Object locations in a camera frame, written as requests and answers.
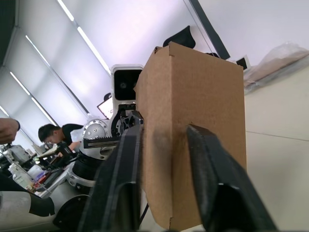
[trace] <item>black hair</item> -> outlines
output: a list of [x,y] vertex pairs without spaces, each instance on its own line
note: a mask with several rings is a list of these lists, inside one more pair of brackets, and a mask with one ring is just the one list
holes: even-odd
[[53,124],[46,124],[39,128],[39,139],[41,142],[44,142],[49,136],[53,135],[54,131],[60,129]]

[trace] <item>plastic bag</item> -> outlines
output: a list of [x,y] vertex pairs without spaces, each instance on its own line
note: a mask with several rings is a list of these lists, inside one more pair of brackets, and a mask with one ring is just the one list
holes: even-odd
[[83,131],[84,131],[84,128],[71,131],[71,139],[73,143],[80,142],[83,139]]
[[308,61],[305,59],[298,65],[291,65],[296,61],[309,55],[309,51],[295,43],[287,42],[273,48],[257,65],[244,73],[245,93],[259,86],[266,85],[269,81],[282,75],[291,74],[301,67],[306,67]]

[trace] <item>floor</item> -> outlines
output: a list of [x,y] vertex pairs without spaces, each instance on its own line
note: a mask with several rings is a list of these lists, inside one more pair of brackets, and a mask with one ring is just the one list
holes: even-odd
[[[245,96],[248,174],[280,230],[309,229],[308,77],[309,67]],[[141,229],[163,231],[150,210]]]

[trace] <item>black cable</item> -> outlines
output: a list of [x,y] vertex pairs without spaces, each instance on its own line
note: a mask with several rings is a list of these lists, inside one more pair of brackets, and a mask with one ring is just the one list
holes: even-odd
[[141,217],[140,217],[140,225],[141,225],[141,222],[143,221],[143,219],[144,219],[144,217],[145,217],[145,215],[146,215],[146,213],[147,213],[148,208],[149,208],[149,205],[148,205],[148,203],[147,203],[147,204],[146,204],[146,207],[145,207],[145,209],[144,209],[144,212],[143,212],[143,214],[142,214]]

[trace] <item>ceiling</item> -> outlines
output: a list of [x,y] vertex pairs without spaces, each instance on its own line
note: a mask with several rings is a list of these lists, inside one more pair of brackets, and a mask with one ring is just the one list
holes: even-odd
[[0,0],[0,65],[2,65],[15,23],[15,0]]

